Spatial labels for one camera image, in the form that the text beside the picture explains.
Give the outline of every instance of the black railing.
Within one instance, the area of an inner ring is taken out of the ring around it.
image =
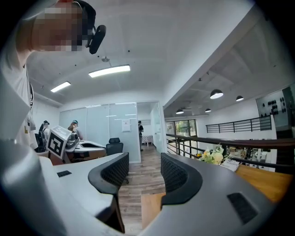
[[[207,133],[241,132],[271,130],[271,116],[258,117],[234,122],[208,124]]]
[[[186,156],[190,158],[199,158],[196,154],[192,154],[192,149],[204,152],[204,149],[198,147],[192,147],[191,142],[203,142],[221,145],[224,149],[223,155],[226,155],[227,147],[243,147],[248,148],[245,158],[231,157],[231,159],[239,161],[240,163],[247,163],[251,165],[275,168],[277,172],[292,173],[295,169],[294,165],[280,165],[266,163],[265,160],[253,161],[251,160],[251,151],[253,148],[261,149],[286,149],[295,148],[295,138],[289,139],[270,139],[270,140],[228,140],[228,139],[216,139],[216,138],[198,138],[198,137],[184,137],[179,135],[169,135],[168,137],[173,137],[173,139],[167,140],[168,152],[175,153],[177,155]]]

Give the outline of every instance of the yellow flower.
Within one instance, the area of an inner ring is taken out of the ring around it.
[[[213,158],[214,158],[214,163],[219,165],[223,159],[223,155],[221,153],[215,153]]]

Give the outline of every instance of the office chair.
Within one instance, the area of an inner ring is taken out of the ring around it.
[[[110,138],[109,143],[106,145],[106,154],[113,155],[116,153],[123,152],[123,143],[120,142],[119,138]]]

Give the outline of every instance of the wooden desk surface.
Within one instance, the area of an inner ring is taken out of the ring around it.
[[[279,202],[285,195],[293,176],[264,171],[240,165],[236,174],[248,181],[272,202]],[[146,228],[159,214],[161,198],[165,193],[142,195],[142,229]]]
[[[240,165],[236,174],[248,181],[272,202],[279,202],[285,195],[293,176],[271,171],[264,171]]]

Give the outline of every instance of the flower bouquet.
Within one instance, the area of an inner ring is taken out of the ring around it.
[[[211,164],[220,165],[229,157],[228,155],[223,156],[222,153],[223,153],[222,147],[217,147],[215,150],[211,152],[209,149],[207,149],[206,151],[204,151],[202,157],[200,157],[198,160],[211,163]]]

